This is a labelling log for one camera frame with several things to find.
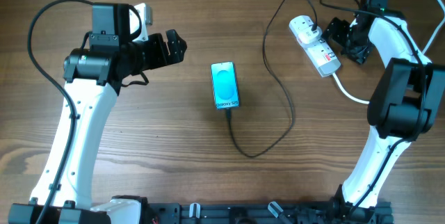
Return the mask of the blue screen smartphone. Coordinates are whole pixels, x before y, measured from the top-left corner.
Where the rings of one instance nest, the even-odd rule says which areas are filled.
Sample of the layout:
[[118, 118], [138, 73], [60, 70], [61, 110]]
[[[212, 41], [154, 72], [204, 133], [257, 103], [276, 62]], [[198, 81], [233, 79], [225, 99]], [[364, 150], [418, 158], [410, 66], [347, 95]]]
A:
[[230, 109], [240, 104], [234, 63], [211, 64], [213, 97], [217, 109]]

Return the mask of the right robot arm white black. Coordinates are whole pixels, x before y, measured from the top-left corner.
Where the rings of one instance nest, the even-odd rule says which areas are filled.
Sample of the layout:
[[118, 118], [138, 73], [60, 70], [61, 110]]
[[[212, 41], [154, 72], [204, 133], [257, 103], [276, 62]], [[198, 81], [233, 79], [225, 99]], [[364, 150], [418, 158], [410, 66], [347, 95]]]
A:
[[369, 137], [341, 192], [351, 211], [377, 204], [399, 156], [435, 122], [444, 93], [444, 66], [425, 57], [409, 35], [404, 15], [388, 0], [356, 0], [352, 23], [334, 18], [322, 34], [358, 64], [377, 49], [385, 71], [368, 108]]

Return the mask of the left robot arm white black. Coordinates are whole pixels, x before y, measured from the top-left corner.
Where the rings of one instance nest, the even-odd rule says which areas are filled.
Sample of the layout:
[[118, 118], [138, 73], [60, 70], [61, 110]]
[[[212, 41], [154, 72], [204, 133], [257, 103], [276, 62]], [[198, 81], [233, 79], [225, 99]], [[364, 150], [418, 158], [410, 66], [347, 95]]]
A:
[[125, 79], [146, 86], [147, 70], [180, 63], [187, 44], [175, 30], [146, 32], [144, 6], [93, 3], [92, 30], [63, 64], [63, 110], [44, 171], [9, 223], [158, 223], [146, 198], [118, 195], [92, 205], [92, 176], [107, 118]]

